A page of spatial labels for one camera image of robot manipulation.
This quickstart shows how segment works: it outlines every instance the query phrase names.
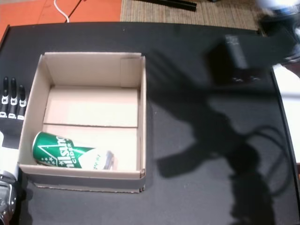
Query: cardboard box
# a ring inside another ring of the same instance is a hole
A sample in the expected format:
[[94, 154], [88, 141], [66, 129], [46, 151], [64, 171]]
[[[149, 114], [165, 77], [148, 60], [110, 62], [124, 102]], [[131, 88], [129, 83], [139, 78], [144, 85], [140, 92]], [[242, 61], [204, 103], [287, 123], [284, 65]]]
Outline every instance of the cardboard box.
[[[38, 165], [39, 131], [110, 150], [113, 170]], [[140, 192], [146, 175], [146, 74], [140, 53], [47, 52], [23, 124], [19, 166], [38, 187]]]

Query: metal part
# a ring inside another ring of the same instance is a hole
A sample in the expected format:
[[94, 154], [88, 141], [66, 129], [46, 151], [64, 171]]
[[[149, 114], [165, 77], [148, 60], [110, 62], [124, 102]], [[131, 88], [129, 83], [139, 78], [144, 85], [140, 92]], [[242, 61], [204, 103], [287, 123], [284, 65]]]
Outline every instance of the metal part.
[[2, 181], [3, 178], [0, 177], [0, 222], [9, 225], [15, 212], [17, 192], [13, 185]]
[[285, 15], [293, 15], [300, 12], [300, 5], [288, 6], [285, 8], [279, 9], [263, 9], [264, 13], [269, 16], [285, 16]]
[[278, 10], [300, 4], [300, 0], [256, 0], [257, 5], [263, 9]]

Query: green can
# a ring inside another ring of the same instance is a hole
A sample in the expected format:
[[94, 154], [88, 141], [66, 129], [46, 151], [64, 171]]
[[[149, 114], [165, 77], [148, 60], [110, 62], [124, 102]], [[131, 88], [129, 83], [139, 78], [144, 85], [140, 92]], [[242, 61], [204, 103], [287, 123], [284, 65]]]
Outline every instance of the green can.
[[87, 147], [70, 139], [40, 132], [32, 145], [33, 157], [40, 163], [50, 166], [111, 169], [114, 157], [110, 151]]

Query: black tabletop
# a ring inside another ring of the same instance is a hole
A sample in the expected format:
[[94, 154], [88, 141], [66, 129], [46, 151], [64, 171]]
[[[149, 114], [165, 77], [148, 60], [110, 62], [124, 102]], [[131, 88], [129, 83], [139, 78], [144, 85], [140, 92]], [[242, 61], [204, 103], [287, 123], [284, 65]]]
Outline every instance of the black tabletop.
[[[15, 76], [30, 90], [44, 52], [141, 52], [148, 89], [146, 190], [54, 190], [23, 177], [27, 194], [13, 224], [299, 224], [298, 178], [276, 82], [267, 73], [248, 84], [214, 85], [203, 55], [224, 34], [255, 33], [159, 23], [12, 27], [0, 79]], [[13, 131], [3, 121], [0, 129], [17, 145], [21, 126], [12, 123]]]

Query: orange mat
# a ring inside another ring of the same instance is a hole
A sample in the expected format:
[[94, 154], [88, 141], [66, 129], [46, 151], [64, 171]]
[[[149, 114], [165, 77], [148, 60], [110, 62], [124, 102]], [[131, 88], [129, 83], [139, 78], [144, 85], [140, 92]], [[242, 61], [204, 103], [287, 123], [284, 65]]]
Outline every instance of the orange mat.
[[[67, 15], [79, 0], [56, 0]], [[70, 17], [71, 22], [118, 22], [122, 0], [82, 0]], [[7, 25], [63, 23], [65, 17], [54, 7], [53, 0], [29, 0], [0, 5], [0, 38]]]

